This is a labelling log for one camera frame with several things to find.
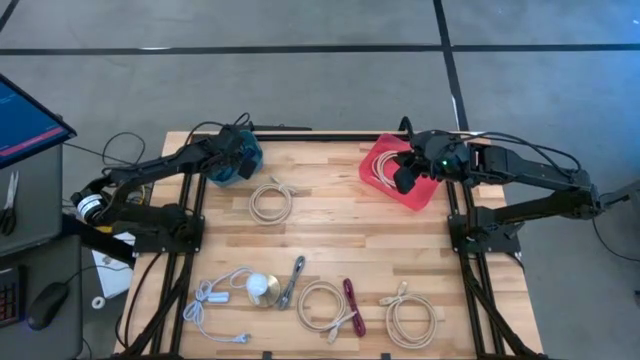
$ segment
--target keyboard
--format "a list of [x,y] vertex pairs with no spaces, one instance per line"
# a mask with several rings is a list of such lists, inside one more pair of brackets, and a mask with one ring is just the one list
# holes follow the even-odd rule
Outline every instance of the keyboard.
[[0,328],[24,320],[24,272],[22,266],[0,270]]

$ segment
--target white cable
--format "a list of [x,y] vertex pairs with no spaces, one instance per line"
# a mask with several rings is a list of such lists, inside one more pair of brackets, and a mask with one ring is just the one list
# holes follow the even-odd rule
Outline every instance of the white cable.
[[219,298],[224,297],[224,295],[222,295],[223,293],[214,293],[213,288],[222,280],[225,280],[226,278],[230,277],[229,284],[231,285],[231,287],[234,289],[242,289],[246,286],[246,284],[234,285],[233,279],[235,279],[238,275],[241,275],[244,273],[253,274],[253,271],[247,266],[241,266],[228,274],[222,275],[214,282],[210,282],[207,280],[203,280],[202,282],[200,282],[200,286],[196,290],[196,299],[193,300],[189,305],[187,305],[184,308],[184,311],[182,312],[182,317],[186,321],[190,321],[196,324],[198,329],[200,329],[200,332],[202,333],[202,335],[206,336],[207,338],[213,341],[246,344],[249,341],[249,338],[251,337],[251,335],[248,333],[242,333],[233,338],[217,338],[217,337],[210,336],[202,328],[202,322],[204,321],[204,307],[202,306],[202,303],[204,301],[207,301],[210,303],[219,303],[220,302],[218,301]]
[[[436,336],[438,328],[438,316],[433,305],[424,296],[418,294],[405,294],[407,291],[407,283],[402,282],[398,287],[398,295],[386,297],[380,300],[380,306],[389,306],[387,308],[387,315],[385,316],[385,323],[387,326],[387,333],[391,340],[398,346],[405,349],[422,349],[429,345],[433,338]],[[415,301],[424,307],[429,312],[429,329],[418,336],[414,337],[402,328],[400,325],[400,316],[398,316],[398,309],[400,305],[405,301]]]
[[[326,325],[315,325],[304,315],[304,300],[312,291],[320,289],[327,290],[333,296],[335,296],[336,300],[338,300],[338,314],[333,319],[333,321]],[[348,315],[345,315],[347,311],[347,301],[342,296],[342,293],[333,284],[323,280],[313,281],[302,290],[302,292],[300,293],[300,297],[298,298],[298,306],[296,306],[296,311],[298,313],[298,320],[300,321],[300,324],[302,324],[302,326],[304,326],[307,330],[313,332],[323,332],[331,330],[327,339],[329,344],[333,344],[333,342],[336,340],[336,337],[338,337],[338,329],[340,328],[340,326],[342,326],[345,321],[351,319],[357,314],[357,312],[353,311]]]
[[[280,224],[289,216],[293,206],[293,199],[291,195],[295,195],[296,190],[291,186],[281,184],[278,179],[273,176],[271,176],[271,180],[273,180],[275,184],[264,184],[260,186],[253,192],[253,194],[251,194],[251,198],[249,199],[249,212],[251,213],[251,217],[260,225]],[[269,190],[278,191],[284,196],[286,201],[284,208],[275,215],[265,215],[258,210],[258,201],[260,200],[260,196]]]
[[396,188],[396,182],[393,180],[389,180],[389,178],[384,175],[384,164],[386,164],[387,161],[393,159],[393,157],[395,157],[397,154],[397,151],[383,152],[382,154],[378,155],[371,163],[371,170],[373,171],[374,177],[387,187],[393,189]]

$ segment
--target gray desk surface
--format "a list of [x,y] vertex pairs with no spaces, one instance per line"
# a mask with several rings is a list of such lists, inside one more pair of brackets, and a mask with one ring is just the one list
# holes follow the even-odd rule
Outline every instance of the gray desk surface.
[[0,256],[47,242],[62,230],[62,145],[0,170],[0,207],[16,170],[20,171],[16,229],[10,236],[0,236]]
[[[64,282],[80,270],[80,238],[69,236],[0,258],[0,268],[24,265],[27,309],[48,284]],[[0,329],[2,359],[72,359],[82,350],[82,274],[49,327],[33,331],[26,321]]]

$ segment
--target blue screen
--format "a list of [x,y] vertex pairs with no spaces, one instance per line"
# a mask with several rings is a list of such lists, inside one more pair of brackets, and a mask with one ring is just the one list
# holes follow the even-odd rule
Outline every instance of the blue screen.
[[69,131],[0,82],[0,168],[36,148],[60,143]]

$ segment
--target white paper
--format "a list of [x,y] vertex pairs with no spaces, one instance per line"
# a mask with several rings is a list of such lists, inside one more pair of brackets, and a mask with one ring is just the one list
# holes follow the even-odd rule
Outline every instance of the white paper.
[[[129,245],[133,245],[136,238],[128,232],[115,235],[114,238],[124,241]],[[127,264],[112,259],[109,256],[95,251],[93,253],[93,260],[96,265],[107,266],[112,269],[122,269],[128,267]],[[125,269],[121,271],[113,271],[105,268],[97,268],[98,277],[100,278],[100,285],[102,285],[102,294],[105,299],[111,299],[114,296],[122,294],[129,289],[131,285],[131,278],[133,277],[133,270]]]

